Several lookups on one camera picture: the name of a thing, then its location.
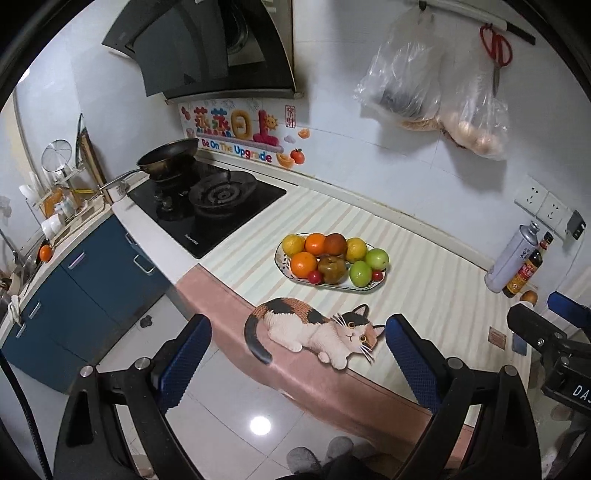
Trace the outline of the black wall rail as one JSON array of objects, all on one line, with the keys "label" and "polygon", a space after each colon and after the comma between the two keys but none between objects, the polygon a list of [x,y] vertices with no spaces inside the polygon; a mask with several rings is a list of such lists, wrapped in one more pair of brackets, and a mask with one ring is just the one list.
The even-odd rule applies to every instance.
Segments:
[{"label": "black wall rail", "polygon": [[532,46],[536,45],[536,37],[531,33],[502,17],[465,2],[450,0],[418,0],[417,4],[422,10],[425,10],[427,7],[432,7],[455,13],[483,24],[493,26],[504,32],[512,33]]}]

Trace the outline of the small brown card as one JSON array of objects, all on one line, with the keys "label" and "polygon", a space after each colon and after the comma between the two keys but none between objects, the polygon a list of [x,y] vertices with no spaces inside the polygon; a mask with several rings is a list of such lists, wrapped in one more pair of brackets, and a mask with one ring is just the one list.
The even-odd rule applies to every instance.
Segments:
[{"label": "small brown card", "polygon": [[492,326],[489,327],[487,340],[499,349],[506,349],[507,336]]}]

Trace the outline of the colourful wall sticker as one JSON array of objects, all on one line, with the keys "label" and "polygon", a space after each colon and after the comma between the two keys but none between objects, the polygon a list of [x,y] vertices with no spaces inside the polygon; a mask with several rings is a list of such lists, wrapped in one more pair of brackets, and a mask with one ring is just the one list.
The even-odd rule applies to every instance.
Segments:
[{"label": "colourful wall sticker", "polygon": [[181,126],[206,151],[293,169],[304,165],[311,130],[294,100],[211,99],[178,106]]}]

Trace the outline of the black frying pan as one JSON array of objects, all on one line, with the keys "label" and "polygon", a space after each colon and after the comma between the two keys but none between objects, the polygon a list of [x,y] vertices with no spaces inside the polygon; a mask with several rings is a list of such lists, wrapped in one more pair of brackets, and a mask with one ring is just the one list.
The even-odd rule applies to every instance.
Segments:
[{"label": "black frying pan", "polygon": [[195,168],[198,150],[197,138],[177,140],[161,145],[144,154],[137,162],[136,168],[125,172],[98,188],[103,192],[112,185],[123,181],[127,177],[143,172],[152,180],[167,180],[181,174],[190,174]]}]

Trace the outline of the white wall socket left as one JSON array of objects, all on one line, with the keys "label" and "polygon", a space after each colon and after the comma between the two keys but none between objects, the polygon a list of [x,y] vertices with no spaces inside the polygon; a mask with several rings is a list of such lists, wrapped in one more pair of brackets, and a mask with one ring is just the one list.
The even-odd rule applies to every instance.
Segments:
[{"label": "white wall socket left", "polygon": [[538,213],[549,191],[530,175],[526,175],[519,184],[514,203],[528,213]]}]

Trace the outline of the grey gas canister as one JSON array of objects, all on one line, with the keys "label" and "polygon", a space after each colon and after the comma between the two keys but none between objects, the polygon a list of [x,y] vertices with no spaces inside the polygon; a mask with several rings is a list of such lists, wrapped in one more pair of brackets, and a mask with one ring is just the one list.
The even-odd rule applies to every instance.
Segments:
[{"label": "grey gas canister", "polygon": [[519,226],[498,259],[485,274],[484,281],[489,290],[500,293],[514,277],[522,264],[537,248],[539,230],[535,221]]}]

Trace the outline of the orange fruit on sink counter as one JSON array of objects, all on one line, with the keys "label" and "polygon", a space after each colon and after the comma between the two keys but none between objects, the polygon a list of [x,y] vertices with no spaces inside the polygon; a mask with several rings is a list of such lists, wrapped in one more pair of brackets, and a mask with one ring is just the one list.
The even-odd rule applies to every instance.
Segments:
[{"label": "orange fruit on sink counter", "polygon": [[40,247],[38,256],[41,262],[48,263],[53,256],[53,249],[49,244],[44,244]]}]

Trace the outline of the red-handled scissors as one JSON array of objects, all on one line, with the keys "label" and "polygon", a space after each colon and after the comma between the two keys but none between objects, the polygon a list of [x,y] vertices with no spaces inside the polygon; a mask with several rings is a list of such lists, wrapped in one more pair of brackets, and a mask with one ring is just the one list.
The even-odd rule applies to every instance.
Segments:
[{"label": "red-handled scissors", "polygon": [[513,49],[509,41],[503,35],[497,33],[491,24],[481,26],[479,35],[485,51],[494,64],[493,95],[497,96],[501,70],[509,66],[513,61]]}]

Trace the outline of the oval floral ceramic plate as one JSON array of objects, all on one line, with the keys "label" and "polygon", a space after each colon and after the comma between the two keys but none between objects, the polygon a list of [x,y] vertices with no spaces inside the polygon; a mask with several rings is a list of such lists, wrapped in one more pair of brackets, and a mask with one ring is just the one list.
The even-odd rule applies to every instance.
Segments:
[{"label": "oval floral ceramic plate", "polygon": [[281,240],[274,264],[284,277],[296,283],[368,293],[385,282],[390,256],[360,237],[297,233]]}]

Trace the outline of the dish rack with utensils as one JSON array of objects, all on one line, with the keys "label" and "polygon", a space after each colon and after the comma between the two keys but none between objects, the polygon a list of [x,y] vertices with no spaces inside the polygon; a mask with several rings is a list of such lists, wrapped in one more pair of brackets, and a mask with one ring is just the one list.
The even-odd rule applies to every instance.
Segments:
[{"label": "dish rack with utensils", "polygon": [[75,141],[69,143],[72,147],[71,172],[46,173],[41,166],[45,182],[39,184],[38,177],[32,176],[31,183],[25,187],[32,195],[26,200],[27,206],[31,212],[43,216],[39,225],[46,241],[51,244],[78,229],[112,203],[107,190],[98,191],[106,184],[106,177],[82,115],[77,120]]}]

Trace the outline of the grey slipper left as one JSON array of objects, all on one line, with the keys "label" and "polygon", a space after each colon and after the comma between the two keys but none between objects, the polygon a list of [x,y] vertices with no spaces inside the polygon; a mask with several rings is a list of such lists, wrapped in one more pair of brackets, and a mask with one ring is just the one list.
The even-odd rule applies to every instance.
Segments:
[{"label": "grey slipper left", "polygon": [[296,447],[287,453],[287,468],[291,474],[318,473],[322,470],[317,456],[307,447]]}]

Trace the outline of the grey slipper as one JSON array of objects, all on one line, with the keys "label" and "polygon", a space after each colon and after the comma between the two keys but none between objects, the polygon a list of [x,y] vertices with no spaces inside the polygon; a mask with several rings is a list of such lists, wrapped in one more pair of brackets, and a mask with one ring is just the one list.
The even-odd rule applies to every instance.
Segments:
[{"label": "grey slipper", "polygon": [[322,470],[317,456],[307,447],[296,447],[287,453],[287,468],[291,474],[318,473]]},{"label": "grey slipper", "polygon": [[354,447],[351,438],[346,436],[335,437],[329,442],[327,453],[325,453],[325,464],[348,457],[353,453]]}]

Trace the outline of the plastic bag with dark contents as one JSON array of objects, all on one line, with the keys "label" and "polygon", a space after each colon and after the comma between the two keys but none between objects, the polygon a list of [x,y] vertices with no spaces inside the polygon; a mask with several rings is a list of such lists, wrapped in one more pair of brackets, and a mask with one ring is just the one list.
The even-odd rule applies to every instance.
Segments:
[{"label": "plastic bag with dark contents", "polygon": [[425,124],[439,113],[444,54],[433,12],[413,7],[394,20],[353,97],[405,128]]}]

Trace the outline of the black plug adapter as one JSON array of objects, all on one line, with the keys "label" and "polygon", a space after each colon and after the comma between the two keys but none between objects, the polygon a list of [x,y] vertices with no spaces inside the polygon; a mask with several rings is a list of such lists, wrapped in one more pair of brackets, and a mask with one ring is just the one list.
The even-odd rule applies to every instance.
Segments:
[{"label": "black plug adapter", "polygon": [[567,221],[566,233],[573,240],[578,240],[586,230],[586,222],[578,210],[573,210]]}]

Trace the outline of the dark brown-orange fruit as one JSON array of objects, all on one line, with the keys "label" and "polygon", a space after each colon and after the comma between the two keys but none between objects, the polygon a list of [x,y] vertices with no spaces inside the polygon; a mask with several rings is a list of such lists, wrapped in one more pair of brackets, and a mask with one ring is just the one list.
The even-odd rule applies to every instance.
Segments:
[{"label": "dark brown-orange fruit", "polygon": [[346,238],[339,233],[332,233],[325,237],[324,251],[331,256],[341,256],[346,254],[348,242]]}]

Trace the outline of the blue kitchen cabinet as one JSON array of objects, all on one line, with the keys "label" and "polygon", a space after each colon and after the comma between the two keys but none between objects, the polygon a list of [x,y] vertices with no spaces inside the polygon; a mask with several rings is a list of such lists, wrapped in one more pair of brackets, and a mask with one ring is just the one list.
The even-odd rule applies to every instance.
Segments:
[{"label": "blue kitchen cabinet", "polygon": [[30,377],[66,393],[79,370],[100,362],[169,286],[110,216],[58,263],[1,352]]}]

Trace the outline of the yellow lemon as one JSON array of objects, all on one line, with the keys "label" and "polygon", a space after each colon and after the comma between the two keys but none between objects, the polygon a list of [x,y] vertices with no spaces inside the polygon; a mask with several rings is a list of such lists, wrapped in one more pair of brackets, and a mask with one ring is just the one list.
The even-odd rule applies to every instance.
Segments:
[{"label": "yellow lemon", "polygon": [[365,258],[368,251],[368,246],[363,239],[359,237],[349,238],[346,240],[346,261],[355,263]]},{"label": "yellow lemon", "polygon": [[304,251],[304,245],[305,238],[303,236],[298,236],[296,234],[287,235],[283,238],[283,241],[281,242],[281,248],[283,249],[283,253],[290,258]]}]

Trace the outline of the brown-red apple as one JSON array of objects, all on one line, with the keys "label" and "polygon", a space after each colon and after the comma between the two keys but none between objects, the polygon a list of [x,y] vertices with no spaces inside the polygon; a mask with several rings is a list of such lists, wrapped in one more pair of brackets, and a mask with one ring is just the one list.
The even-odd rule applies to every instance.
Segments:
[{"label": "brown-red apple", "polygon": [[346,276],[346,261],[338,256],[325,256],[318,262],[318,271],[324,275],[324,282],[335,285]]}]

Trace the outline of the plastic bag with eggs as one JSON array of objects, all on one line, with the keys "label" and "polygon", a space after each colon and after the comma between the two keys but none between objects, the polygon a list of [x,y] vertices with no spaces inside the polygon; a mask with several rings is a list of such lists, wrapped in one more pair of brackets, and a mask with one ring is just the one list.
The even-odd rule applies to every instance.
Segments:
[{"label": "plastic bag with eggs", "polygon": [[440,130],[458,146],[490,160],[505,158],[509,140],[509,107],[493,95],[494,64],[481,41],[452,77],[438,114],[430,119],[402,120],[411,131]]}]

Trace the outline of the black gas stove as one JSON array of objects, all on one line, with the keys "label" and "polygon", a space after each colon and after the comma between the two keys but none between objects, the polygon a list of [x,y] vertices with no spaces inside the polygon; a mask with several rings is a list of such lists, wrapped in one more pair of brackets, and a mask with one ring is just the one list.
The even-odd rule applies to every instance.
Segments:
[{"label": "black gas stove", "polygon": [[133,202],[197,259],[287,194],[245,171],[196,162],[192,169],[149,179],[130,191]]}]

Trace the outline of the grey slipper right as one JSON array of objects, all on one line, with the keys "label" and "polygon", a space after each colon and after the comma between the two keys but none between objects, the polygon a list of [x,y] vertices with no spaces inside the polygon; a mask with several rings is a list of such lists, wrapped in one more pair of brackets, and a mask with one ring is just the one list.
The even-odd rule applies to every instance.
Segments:
[{"label": "grey slipper right", "polygon": [[327,453],[325,453],[325,464],[348,457],[353,453],[354,447],[351,438],[346,436],[335,437],[329,442]]}]

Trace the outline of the metal strainer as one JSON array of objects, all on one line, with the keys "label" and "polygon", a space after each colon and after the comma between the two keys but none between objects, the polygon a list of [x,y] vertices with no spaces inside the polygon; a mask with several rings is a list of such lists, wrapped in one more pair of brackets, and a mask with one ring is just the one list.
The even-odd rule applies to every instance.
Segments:
[{"label": "metal strainer", "polygon": [[69,174],[72,156],[71,144],[65,139],[50,142],[41,155],[41,166],[46,173]]}]

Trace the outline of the orange mandarin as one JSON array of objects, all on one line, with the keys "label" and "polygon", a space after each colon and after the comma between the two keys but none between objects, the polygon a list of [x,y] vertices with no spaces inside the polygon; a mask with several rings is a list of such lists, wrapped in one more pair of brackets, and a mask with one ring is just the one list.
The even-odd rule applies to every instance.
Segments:
[{"label": "orange mandarin", "polygon": [[290,271],[300,279],[307,279],[311,272],[317,270],[318,260],[310,252],[301,251],[290,259]]},{"label": "orange mandarin", "polygon": [[322,233],[311,233],[304,242],[304,250],[315,257],[325,254],[325,235]]}]

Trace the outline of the striped cat-print table mat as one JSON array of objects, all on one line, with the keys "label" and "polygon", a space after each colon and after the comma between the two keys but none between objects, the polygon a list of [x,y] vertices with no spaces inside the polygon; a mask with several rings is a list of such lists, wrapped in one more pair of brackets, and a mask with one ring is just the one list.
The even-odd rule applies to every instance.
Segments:
[{"label": "striped cat-print table mat", "polygon": [[[291,281],[274,262],[276,248],[290,233],[360,237],[388,252],[388,275],[366,294]],[[417,404],[388,346],[379,343],[371,358],[355,355],[346,370],[335,371],[311,352],[287,351],[260,332],[260,342],[273,355],[273,363],[264,365],[243,337],[254,307],[291,297],[332,316],[365,304],[370,321],[384,324],[400,313],[445,356],[460,358],[473,369],[498,371],[512,365],[522,379],[530,374],[529,355],[489,339],[491,331],[508,332],[511,303],[487,289],[481,268],[361,208],[301,187],[205,255],[176,288],[189,306],[211,319],[214,342],[243,373],[312,416],[398,458],[411,452],[431,414]]]}]

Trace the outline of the white wall socket right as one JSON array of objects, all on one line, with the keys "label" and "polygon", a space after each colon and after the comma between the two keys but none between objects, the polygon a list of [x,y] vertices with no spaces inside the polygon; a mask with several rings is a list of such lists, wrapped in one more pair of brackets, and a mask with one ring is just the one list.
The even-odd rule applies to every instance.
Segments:
[{"label": "white wall socket right", "polygon": [[552,192],[546,195],[536,213],[536,218],[561,239],[567,236],[567,224],[571,216],[572,210]]}]

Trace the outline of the black range hood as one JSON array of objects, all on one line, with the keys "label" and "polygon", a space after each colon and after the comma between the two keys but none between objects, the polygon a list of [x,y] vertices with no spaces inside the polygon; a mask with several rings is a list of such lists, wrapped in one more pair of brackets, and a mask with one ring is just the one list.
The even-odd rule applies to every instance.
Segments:
[{"label": "black range hood", "polygon": [[300,94],[290,1],[129,1],[102,44],[169,102]]}]

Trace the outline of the soy sauce bottle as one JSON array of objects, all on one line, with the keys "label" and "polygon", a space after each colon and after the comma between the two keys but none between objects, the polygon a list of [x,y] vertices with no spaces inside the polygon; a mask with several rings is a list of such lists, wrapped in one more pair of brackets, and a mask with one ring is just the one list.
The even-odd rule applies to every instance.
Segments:
[{"label": "soy sauce bottle", "polygon": [[553,234],[547,231],[538,247],[530,254],[514,277],[503,288],[502,292],[506,297],[513,298],[533,277],[543,264],[543,254],[547,251],[553,240]]}]

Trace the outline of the brown egg on counter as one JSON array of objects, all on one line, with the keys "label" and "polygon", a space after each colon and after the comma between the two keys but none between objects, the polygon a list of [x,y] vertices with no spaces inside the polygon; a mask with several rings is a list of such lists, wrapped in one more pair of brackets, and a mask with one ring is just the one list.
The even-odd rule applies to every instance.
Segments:
[{"label": "brown egg on counter", "polygon": [[521,295],[520,302],[534,308],[538,302],[538,294],[533,290],[528,290]]}]

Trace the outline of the white wall socket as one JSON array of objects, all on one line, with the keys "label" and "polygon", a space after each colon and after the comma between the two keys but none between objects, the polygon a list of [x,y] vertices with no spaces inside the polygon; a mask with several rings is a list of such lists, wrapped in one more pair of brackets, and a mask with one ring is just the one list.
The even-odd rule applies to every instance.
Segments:
[{"label": "white wall socket", "polygon": [[526,175],[519,184],[514,203],[528,213],[538,213],[549,191],[530,175]]},{"label": "white wall socket", "polygon": [[572,210],[552,192],[546,195],[536,213],[536,218],[561,239],[567,236],[567,224],[571,216]]}]

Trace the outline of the green apple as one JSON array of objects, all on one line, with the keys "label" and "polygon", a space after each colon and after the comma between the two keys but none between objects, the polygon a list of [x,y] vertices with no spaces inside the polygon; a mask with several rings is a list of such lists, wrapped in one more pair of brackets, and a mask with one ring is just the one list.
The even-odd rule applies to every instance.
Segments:
[{"label": "green apple", "polygon": [[390,264],[390,257],[384,249],[373,248],[367,251],[365,262],[373,270],[385,271]]},{"label": "green apple", "polygon": [[358,260],[349,268],[349,279],[358,288],[365,288],[373,280],[373,270],[363,260]]}]

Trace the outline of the red cherry tomato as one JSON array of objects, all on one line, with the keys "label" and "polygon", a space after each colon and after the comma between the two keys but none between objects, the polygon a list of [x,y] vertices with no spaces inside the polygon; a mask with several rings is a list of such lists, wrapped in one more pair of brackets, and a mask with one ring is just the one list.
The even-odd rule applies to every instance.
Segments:
[{"label": "red cherry tomato", "polygon": [[311,271],[308,273],[308,282],[312,285],[320,285],[324,282],[324,275],[318,270]]},{"label": "red cherry tomato", "polygon": [[372,272],[372,280],[379,282],[382,281],[384,279],[384,272],[383,271],[379,271],[379,270],[374,270]]}]

